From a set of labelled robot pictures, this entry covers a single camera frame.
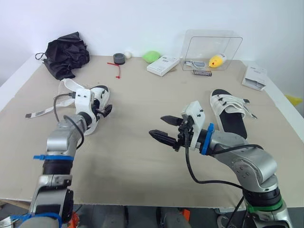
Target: yellow object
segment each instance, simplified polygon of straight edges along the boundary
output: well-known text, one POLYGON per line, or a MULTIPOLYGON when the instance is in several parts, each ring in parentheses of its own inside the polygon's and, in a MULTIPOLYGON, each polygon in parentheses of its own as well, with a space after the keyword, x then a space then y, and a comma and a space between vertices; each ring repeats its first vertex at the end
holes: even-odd
POLYGON ((303 102, 303 99, 299 98, 299 97, 294 97, 294 96, 290 96, 290 95, 285 95, 285 97, 290 101, 290 103, 293 104, 293 106, 297 106, 298 104, 303 102))
POLYGON ((227 57, 224 54, 217 54, 210 59, 209 67, 217 68, 221 66, 226 60, 227 57))

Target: white tag strap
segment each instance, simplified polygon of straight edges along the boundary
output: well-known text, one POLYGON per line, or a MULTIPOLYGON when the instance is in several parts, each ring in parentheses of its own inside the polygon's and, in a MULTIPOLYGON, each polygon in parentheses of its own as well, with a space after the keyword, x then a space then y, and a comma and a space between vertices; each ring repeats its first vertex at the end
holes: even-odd
POLYGON ((65 87, 73 92, 76 92, 78 89, 84 89, 84 87, 70 78, 64 78, 60 82, 64 82, 65 87))
MULTIPOLYGON (((75 99, 69 98, 67 100, 64 100, 64 101, 56 104, 56 107, 67 107, 67 106, 70 106, 71 104, 73 104, 74 102, 75 102, 75 99)), ((25 118, 31 119, 31 118, 34 118, 34 117, 38 117, 38 116, 44 115, 46 113, 52 112, 53 110, 54 110, 54 107, 52 106, 52 107, 49 107, 49 108, 47 108, 43 111, 40 111, 40 112, 26 114, 25 118)))

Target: orange part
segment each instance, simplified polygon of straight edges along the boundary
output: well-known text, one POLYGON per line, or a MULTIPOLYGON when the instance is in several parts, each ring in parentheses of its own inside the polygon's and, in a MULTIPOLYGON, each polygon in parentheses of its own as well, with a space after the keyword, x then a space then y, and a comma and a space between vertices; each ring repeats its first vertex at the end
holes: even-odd
POLYGON ((183 209, 181 213, 185 217, 185 219, 187 220, 187 222, 189 222, 189 220, 190 220, 190 211, 187 210, 187 209, 183 209))
POLYGON ((76 228, 78 226, 78 223, 79 223, 79 216, 75 212, 73 212, 72 219, 67 225, 67 227, 76 228))

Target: yellow rubber duck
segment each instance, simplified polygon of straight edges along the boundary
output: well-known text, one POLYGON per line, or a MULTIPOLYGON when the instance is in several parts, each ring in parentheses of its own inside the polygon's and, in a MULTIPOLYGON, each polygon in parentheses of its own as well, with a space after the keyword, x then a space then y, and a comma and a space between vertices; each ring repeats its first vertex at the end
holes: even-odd
POLYGON ((224 54, 217 54, 210 59, 209 67, 217 68, 221 66, 226 60, 227 57, 224 54))

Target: white ball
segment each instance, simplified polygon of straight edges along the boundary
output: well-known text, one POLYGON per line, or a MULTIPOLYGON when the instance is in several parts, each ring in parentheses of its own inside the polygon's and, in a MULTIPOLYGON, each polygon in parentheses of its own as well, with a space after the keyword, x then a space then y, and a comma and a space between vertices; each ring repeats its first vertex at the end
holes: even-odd
POLYGON ((125 56, 126 59, 129 59, 129 58, 132 57, 132 54, 131 54, 130 51, 126 51, 126 52, 124 53, 124 56, 125 56))

